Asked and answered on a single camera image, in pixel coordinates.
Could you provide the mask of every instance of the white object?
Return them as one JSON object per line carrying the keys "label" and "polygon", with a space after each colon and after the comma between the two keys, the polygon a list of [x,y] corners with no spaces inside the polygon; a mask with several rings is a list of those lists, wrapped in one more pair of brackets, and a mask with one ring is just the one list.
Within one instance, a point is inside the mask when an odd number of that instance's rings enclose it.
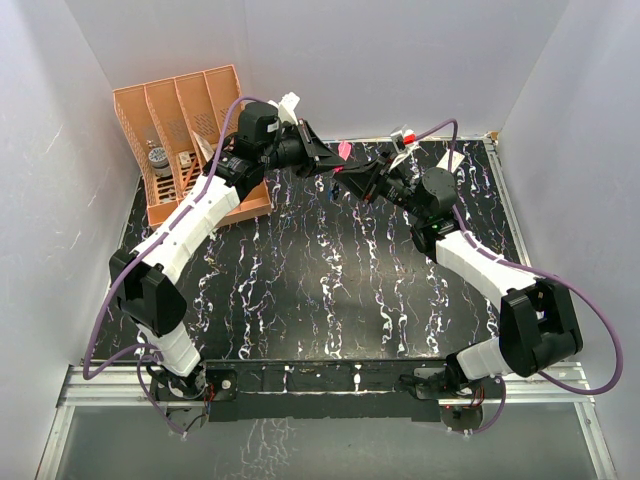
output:
{"label": "white object", "polygon": [[436,242],[436,260],[439,265],[456,272],[473,285],[498,311],[507,290],[520,290],[536,283],[533,274],[514,270],[484,257],[469,245],[461,231],[452,232],[444,240]]}
{"label": "white object", "polygon": [[[450,151],[451,151],[451,149],[448,149],[447,152],[442,156],[442,158],[438,162],[438,165],[436,165],[438,168],[442,168],[443,170],[449,170],[449,152]],[[464,155],[462,153],[456,152],[454,150],[453,151],[453,165],[452,165],[452,168],[451,168],[451,173],[455,172],[458,169],[458,167],[462,163],[462,160],[464,160]]]}
{"label": "white object", "polygon": [[298,123],[298,117],[294,110],[298,106],[300,97],[293,92],[287,93],[278,104],[278,118],[282,123],[289,122],[292,125]]}
{"label": "white object", "polygon": [[191,133],[193,133],[193,136],[196,139],[196,142],[198,143],[198,147],[200,147],[200,151],[202,152],[204,161],[208,162],[213,158],[213,155],[215,155],[215,152],[213,151],[213,147],[211,146],[209,141],[206,138],[204,138],[202,135],[199,135],[194,131],[192,131]]}
{"label": "white object", "polygon": [[469,347],[458,355],[456,359],[468,380],[478,380],[487,376],[507,375],[512,372],[504,361],[500,352],[498,337]]}
{"label": "white object", "polygon": [[[215,176],[204,197],[198,203],[194,203],[195,197],[204,189],[207,178],[204,175],[198,177],[193,190],[178,208],[173,211],[153,235],[150,235],[149,238],[135,248],[137,252],[144,252],[162,233],[168,232],[164,241],[142,261],[152,267],[157,264],[162,265],[162,273],[174,285],[180,278],[182,269],[202,241],[227,213],[240,205],[236,189],[227,187],[222,178]],[[192,210],[184,216],[173,230],[169,230],[176,217],[188,207],[192,207]]]}
{"label": "white object", "polygon": [[170,333],[156,337],[151,330],[138,324],[138,328],[147,338],[147,342],[158,347],[162,353],[162,362],[171,373],[181,377],[188,376],[200,362],[200,353],[191,343],[191,338],[183,322]]}
{"label": "white object", "polygon": [[189,152],[180,152],[178,154],[178,160],[182,168],[191,166],[191,154]]}
{"label": "white object", "polygon": [[[405,136],[408,135],[413,135],[413,130],[407,130],[405,133]],[[393,159],[393,163],[391,164],[391,167],[389,168],[389,171],[393,170],[394,168],[396,168],[398,165],[400,165],[402,162],[404,162],[407,158],[409,158],[409,156],[411,156],[411,154],[420,146],[420,142],[412,142],[409,145],[405,145],[405,149],[399,153],[398,155],[396,155],[396,158]]]}

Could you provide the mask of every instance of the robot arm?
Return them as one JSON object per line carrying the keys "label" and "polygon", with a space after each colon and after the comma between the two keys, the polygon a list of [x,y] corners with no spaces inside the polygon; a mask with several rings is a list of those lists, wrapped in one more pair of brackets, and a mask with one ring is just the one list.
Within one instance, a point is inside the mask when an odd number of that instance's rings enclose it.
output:
{"label": "robot arm", "polygon": [[297,100],[289,94],[278,105],[248,104],[216,171],[210,171],[210,161],[187,198],[150,238],[132,253],[119,250],[111,259],[116,278],[166,233],[116,292],[119,308],[162,353],[162,371],[147,368],[157,381],[188,398],[204,388],[205,366],[182,322],[186,301],[175,285],[198,246],[263,180],[265,171],[286,167],[300,177],[333,172],[360,200],[371,203],[382,196],[403,208],[415,218],[411,233],[417,249],[462,276],[499,309],[499,336],[449,355],[446,370],[433,379],[443,388],[457,391],[473,380],[510,372],[529,376],[581,350],[564,287],[493,262],[463,238],[452,213],[457,191],[450,172],[432,168],[412,183],[396,168],[411,148],[401,131],[392,137],[395,151],[371,162],[347,164],[306,121],[297,119]]}

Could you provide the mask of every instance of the white panel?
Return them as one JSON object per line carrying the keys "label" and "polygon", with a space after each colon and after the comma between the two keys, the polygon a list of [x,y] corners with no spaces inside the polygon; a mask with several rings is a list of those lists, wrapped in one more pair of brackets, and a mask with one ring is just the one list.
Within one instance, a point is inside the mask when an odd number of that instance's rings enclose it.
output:
{"label": "white panel", "polygon": [[[565,1],[246,0],[253,93],[323,138],[504,125]],[[443,131],[449,135],[451,130]]]}
{"label": "white panel", "polygon": [[233,63],[251,92],[241,0],[66,2],[113,88]]}
{"label": "white panel", "polygon": [[[596,400],[621,479],[638,478],[640,429],[640,4],[574,1],[500,134],[509,190],[534,264],[609,313],[625,353],[618,387]],[[592,387],[613,371],[600,322],[576,300]]]}
{"label": "white panel", "polygon": [[62,0],[0,2],[0,477],[34,478],[138,172]]}
{"label": "white panel", "polygon": [[114,88],[227,63],[323,138],[500,129],[566,0],[67,0]]}

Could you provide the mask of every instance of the orange desk organizer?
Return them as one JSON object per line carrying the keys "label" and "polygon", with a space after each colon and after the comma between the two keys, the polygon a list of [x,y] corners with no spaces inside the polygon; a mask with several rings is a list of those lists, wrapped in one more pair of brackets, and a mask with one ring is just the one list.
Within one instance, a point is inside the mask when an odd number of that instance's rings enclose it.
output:
{"label": "orange desk organizer", "polygon": [[[116,115],[136,157],[147,197],[149,226],[155,229],[193,188],[205,160],[193,131],[214,146],[231,104],[241,96],[233,65],[114,90]],[[229,133],[238,129],[236,109]],[[149,161],[152,148],[164,148],[171,175],[158,177]],[[189,155],[190,165],[180,161]],[[263,181],[218,226],[271,213]]]}

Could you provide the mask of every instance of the cable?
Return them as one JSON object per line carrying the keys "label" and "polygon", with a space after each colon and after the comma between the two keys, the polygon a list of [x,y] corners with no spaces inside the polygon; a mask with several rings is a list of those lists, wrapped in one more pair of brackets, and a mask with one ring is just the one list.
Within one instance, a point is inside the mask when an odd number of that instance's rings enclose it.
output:
{"label": "cable", "polygon": [[191,420],[191,423],[187,426],[187,428],[185,428],[185,429],[184,429],[184,431],[185,431],[185,432],[188,432],[188,431],[191,429],[191,427],[193,427],[193,425],[194,425],[198,420],[200,420],[201,418],[206,417],[206,416],[207,416],[207,414],[206,414],[206,413],[203,413],[203,414],[201,414],[201,415],[198,415],[196,418],[194,418],[193,420]]}
{"label": "cable", "polygon": [[473,391],[473,398],[471,399],[471,402],[469,403],[469,405],[462,408],[465,408],[465,409],[478,408],[480,405],[482,405],[483,402],[484,402],[484,387],[480,385],[478,386],[478,388],[476,388]]}
{"label": "cable", "polygon": [[[451,137],[451,144],[449,146],[449,163],[448,163],[448,169],[451,172],[453,170],[453,151],[454,151],[454,148],[455,148],[455,145],[456,145],[456,139],[457,139],[457,135],[458,135],[458,122],[454,118],[450,118],[449,120],[445,120],[441,124],[436,125],[435,127],[433,127],[431,130],[428,130],[427,132],[425,132],[425,133],[423,133],[421,135],[418,135],[416,137],[415,141],[421,140],[424,137],[427,137],[427,136],[431,135],[432,133],[440,130],[441,128],[449,125],[450,123],[453,124],[453,135]],[[462,218],[462,215],[460,215],[460,212],[458,211],[458,207],[457,206],[453,207],[453,213],[454,213],[454,215],[456,217],[456,220],[458,220],[458,223],[460,225],[460,230],[462,231],[463,237],[467,240],[469,245],[471,245],[472,248],[477,250],[482,256],[484,256],[485,258],[488,258],[491,261],[497,261],[499,264],[504,265],[506,267],[515,268],[516,270],[522,270],[524,272],[529,272],[529,273],[532,273],[532,274],[537,275],[539,277],[553,279],[554,281],[558,282],[560,285],[568,288],[573,293],[578,295],[578,297],[580,297],[589,306],[589,308],[591,308],[591,310],[593,310],[593,312],[602,321],[604,327],[607,329],[607,332],[609,332],[609,336],[611,337],[611,341],[613,342],[613,348],[615,350],[616,366],[615,366],[613,375],[611,376],[611,379],[605,385],[603,385],[602,387],[595,388],[595,389],[576,388],[576,387],[572,387],[571,385],[567,385],[565,383],[562,383],[559,380],[556,380],[555,378],[551,377],[549,374],[547,374],[545,372],[538,372],[540,374],[540,376],[542,376],[543,378],[545,378],[549,382],[553,383],[554,385],[556,385],[556,386],[558,386],[558,387],[560,387],[560,388],[562,388],[564,390],[567,390],[567,391],[569,391],[571,393],[576,393],[578,395],[601,395],[603,393],[606,393],[606,392],[610,391],[613,387],[615,387],[616,384],[618,383],[618,381],[620,380],[620,377],[622,376],[622,369],[623,369],[623,365],[624,365],[624,358],[623,358],[623,354],[622,354],[622,345],[620,343],[620,337],[618,336],[613,324],[611,323],[611,320],[602,311],[602,309],[600,307],[598,307],[595,304],[595,302],[593,302],[593,300],[591,300],[591,298],[589,298],[589,296],[587,295],[586,292],[582,291],[580,288],[576,287],[571,282],[563,280],[560,277],[558,277],[558,276],[556,276],[556,275],[554,275],[552,273],[546,272],[544,270],[541,270],[539,268],[529,267],[527,265],[521,265],[519,263],[510,262],[510,261],[505,260],[503,258],[499,258],[498,255],[496,255],[495,253],[493,253],[491,251],[488,251],[488,250],[486,250],[484,248],[480,248],[480,245],[475,242],[471,232],[469,231],[469,229],[465,225],[464,219]]]}
{"label": "cable", "polygon": [[498,410],[496,411],[496,414],[491,418],[491,420],[487,422],[486,425],[481,426],[480,428],[478,428],[478,430],[472,430],[471,431],[472,433],[486,432],[493,426],[494,423],[498,421],[498,418],[500,418],[500,415],[502,415],[502,410],[504,410],[504,405],[505,403],[507,403],[507,385],[506,383],[504,383],[504,380],[502,377],[496,377],[496,380],[498,380],[498,383],[502,387],[502,395],[500,396],[500,405],[498,406]]}
{"label": "cable", "polygon": [[[227,115],[226,115],[225,120],[224,120],[224,126],[222,128],[222,131],[220,132],[220,138],[223,138],[223,139],[225,138],[224,135],[227,132],[227,129],[229,128],[229,123],[231,121],[231,117],[233,115],[234,110],[236,109],[236,107],[238,105],[240,105],[240,103],[242,103],[244,101],[259,102],[260,100],[258,100],[257,98],[254,98],[254,97],[249,97],[249,96],[244,96],[244,97],[240,97],[240,98],[236,99],[231,104],[231,106],[229,107],[229,110],[227,111]],[[207,191],[209,189],[209,186],[211,185],[211,182],[213,181],[213,177],[215,175],[216,168],[218,167],[218,161],[220,160],[220,154],[222,152],[223,143],[224,143],[224,141],[223,142],[218,142],[218,146],[216,148],[216,153],[215,153],[215,155],[213,157],[213,164],[211,166],[211,170],[209,171],[209,176],[207,177],[207,181],[205,182],[202,191],[195,197],[194,203],[198,203],[205,196],[205,194],[207,193]],[[115,296],[118,287],[122,284],[122,282],[124,281],[125,277],[127,275],[129,275],[129,273],[131,273],[131,271],[134,268],[136,268],[140,264],[140,262],[147,255],[149,255],[158,245],[162,244],[164,239],[167,238],[167,236],[169,235],[169,232],[171,230],[173,230],[176,227],[176,225],[178,225],[178,223],[185,217],[185,215],[187,215],[187,213],[189,213],[192,209],[193,209],[193,207],[191,205],[189,205],[182,212],[180,212],[180,214],[173,220],[173,222],[171,222],[171,224],[169,225],[167,231],[162,232],[162,234],[160,234],[158,236],[158,238],[149,246],[149,248],[147,248],[142,253],[138,254],[124,268],[124,270],[122,270],[120,275],[118,275],[116,277],[115,281],[113,281],[111,283],[111,287],[109,288],[109,291],[107,292],[107,295],[105,296],[105,298],[104,298],[104,300],[102,302],[102,305],[100,306],[100,310],[98,311],[98,316],[96,317],[96,321],[95,321],[95,323],[93,325],[93,330],[91,331],[91,336],[89,338],[89,344],[87,345],[87,350],[85,351],[84,365],[83,365],[83,369],[82,369],[82,377],[85,380],[92,380],[96,376],[98,376],[105,368],[107,368],[109,365],[112,365],[116,360],[118,360],[119,358],[123,357],[124,355],[126,355],[126,354],[128,354],[130,352],[133,352],[133,351],[137,350],[138,348],[147,348],[147,349],[149,349],[150,352],[153,352],[155,350],[155,355],[157,356],[156,358],[151,357],[150,355],[143,355],[142,357],[140,357],[140,360],[138,360],[138,365],[137,365],[138,381],[140,382],[140,386],[142,387],[142,390],[144,391],[144,393],[145,393],[147,399],[149,400],[149,402],[151,402],[151,404],[158,411],[158,413],[160,413],[164,417],[164,419],[167,422],[167,424],[169,425],[169,427],[171,427],[176,432],[181,433],[182,435],[185,435],[186,431],[182,430],[179,426],[177,426],[175,423],[173,423],[169,419],[169,417],[167,417],[164,414],[164,412],[162,411],[160,406],[157,404],[157,402],[153,399],[153,397],[149,393],[149,390],[147,389],[147,387],[144,384],[144,381],[142,379],[142,373],[140,371],[140,367],[142,365],[142,362],[145,359],[146,360],[156,361],[156,362],[159,362],[159,361],[162,360],[162,354],[161,354],[161,352],[158,351],[158,347],[156,347],[155,345],[152,345],[150,343],[134,344],[134,345],[131,345],[131,346],[129,346],[129,347],[123,349],[123,350],[120,350],[118,353],[116,353],[111,358],[107,359],[104,363],[102,363],[102,365],[98,366],[98,368],[96,368],[94,371],[89,371],[89,369],[90,369],[90,366],[91,366],[91,358],[93,357],[93,352],[94,352],[94,350],[96,348],[96,342],[98,340],[98,335],[100,334],[100,329],[102,327],[102,322],[104,320],[104,317],[106,316],[107,309],[109,308],[109,304],[113,300],[113,297]]]}
{"label": "cable", "polygon": [[140,387],[142,387],[142,391],[144,392],[145,396],[147,397],[151,405],[153,405],[153,408],[155,408],[156,411],[162,416],[162,418],[164,418],[164,421],[167,422],[167,425],[169,425],[169,428],[171,428],[171,430],[173,430],[176,433],[179,433],[184,437],[187,434],[187,431],[183,430],[181,427],[173,423],[173,421],[162,410],[160,405],[158,405],[158,402],[155,401],[151,393],[149,393],[149,389],[144,384],[144,380],[142,379],[142,371],[140,370],[140,368],[142,367],[142,362],[145,362],[145,361],[155,362],[156,359],[151,355],[143,355],[138,360],[138,363],[136,365],[136,373],[138,374],[138,381],[140,382]]}
{"label": "cable", "polygon": [[211,402],[213,402],[214,397],[216,396],[216,393],[213,389],[213,385],[209,385],[209,394],[207,395],[205,393],[204,395],[204,409],[207,412],[207,416],[209,416],[211,414]]}

